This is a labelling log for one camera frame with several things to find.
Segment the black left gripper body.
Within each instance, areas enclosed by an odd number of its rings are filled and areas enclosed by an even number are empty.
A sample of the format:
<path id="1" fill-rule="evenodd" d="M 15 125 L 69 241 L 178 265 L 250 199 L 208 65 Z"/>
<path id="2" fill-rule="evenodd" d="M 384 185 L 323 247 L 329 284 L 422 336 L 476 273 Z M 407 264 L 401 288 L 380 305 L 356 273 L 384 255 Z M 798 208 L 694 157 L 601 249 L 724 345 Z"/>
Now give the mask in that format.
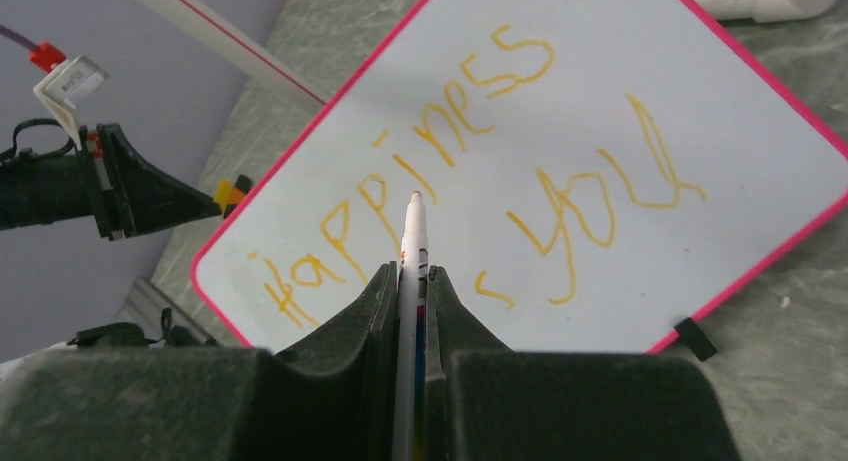
<path id="1" fill-rule="evenodd" d="M 37 157 L 26 151 L 1 165 L 3 230 L 88 216 L 104 229 L 104 191 L 91 154 Z"/>

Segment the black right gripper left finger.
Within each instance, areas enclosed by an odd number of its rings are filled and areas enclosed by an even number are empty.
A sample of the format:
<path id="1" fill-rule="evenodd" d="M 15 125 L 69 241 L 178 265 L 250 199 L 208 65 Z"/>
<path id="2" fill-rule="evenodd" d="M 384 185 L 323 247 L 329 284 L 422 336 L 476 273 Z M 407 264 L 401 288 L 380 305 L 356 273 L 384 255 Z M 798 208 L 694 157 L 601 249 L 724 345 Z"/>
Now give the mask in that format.
<path id="1" fill-rule="evenodd" d="M 92 347 L 1 386 L 5 460 L 386 460 L 397 268 L 279 353 Z"/>

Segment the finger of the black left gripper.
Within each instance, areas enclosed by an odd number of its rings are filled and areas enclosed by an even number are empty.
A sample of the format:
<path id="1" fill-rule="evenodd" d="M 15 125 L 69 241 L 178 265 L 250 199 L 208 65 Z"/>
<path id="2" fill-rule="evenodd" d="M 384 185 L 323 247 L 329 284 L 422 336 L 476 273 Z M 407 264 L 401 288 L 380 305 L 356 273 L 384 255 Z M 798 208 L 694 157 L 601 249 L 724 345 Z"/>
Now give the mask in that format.
<path id="1" fill-rule="evenodd" d="M 176 226 L 217 217 L 213 198 L 172 177 L 144 159 L 117 124 L 96 127 L 103 150 L 116 231 L 124 238 L 144 236 Z"/>

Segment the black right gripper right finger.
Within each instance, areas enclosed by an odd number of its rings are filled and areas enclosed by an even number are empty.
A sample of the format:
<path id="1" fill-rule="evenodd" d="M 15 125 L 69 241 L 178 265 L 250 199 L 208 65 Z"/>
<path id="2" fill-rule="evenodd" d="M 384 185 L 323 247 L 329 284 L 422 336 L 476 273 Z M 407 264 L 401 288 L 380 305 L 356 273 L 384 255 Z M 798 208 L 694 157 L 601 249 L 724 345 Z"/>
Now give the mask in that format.
<path id="1" fill-rule="evenodd" d="M 736 460 L 703 372 L 676 357 L 519 352 L 427 276 L 427 460 Z"/>

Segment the yellow marker pen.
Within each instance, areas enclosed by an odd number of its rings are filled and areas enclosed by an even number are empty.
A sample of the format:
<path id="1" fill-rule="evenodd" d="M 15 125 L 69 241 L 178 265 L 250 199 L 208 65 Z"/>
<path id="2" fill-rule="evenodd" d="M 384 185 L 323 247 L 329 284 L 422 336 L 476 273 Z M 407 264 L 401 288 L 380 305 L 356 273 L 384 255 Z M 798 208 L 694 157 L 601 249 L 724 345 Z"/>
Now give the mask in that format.
<path id="1" fill-rule="evenodd" d="M 418 311 L 426 297 L 427 246 L 426 207 L 421 192 L 415 191 L 406 209 L 397 289 L 398 349 L 391 452 L 393 460 L 414 458 Z"/>

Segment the pink framed whiteboard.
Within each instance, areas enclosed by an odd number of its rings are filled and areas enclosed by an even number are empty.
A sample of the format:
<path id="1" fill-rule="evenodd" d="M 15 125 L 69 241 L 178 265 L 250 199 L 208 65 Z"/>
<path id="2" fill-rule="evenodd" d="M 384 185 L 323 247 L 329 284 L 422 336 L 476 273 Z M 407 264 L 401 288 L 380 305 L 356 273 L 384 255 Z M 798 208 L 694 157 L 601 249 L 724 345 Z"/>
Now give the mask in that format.
<path id="1" fill-rule="evenodd" d="M 847 202 L 847 146 L 694 0 L 420 0 L 197 254 L 282 350 L 426 201 L 429 259 L 504 343 L 656 352 Z"/>

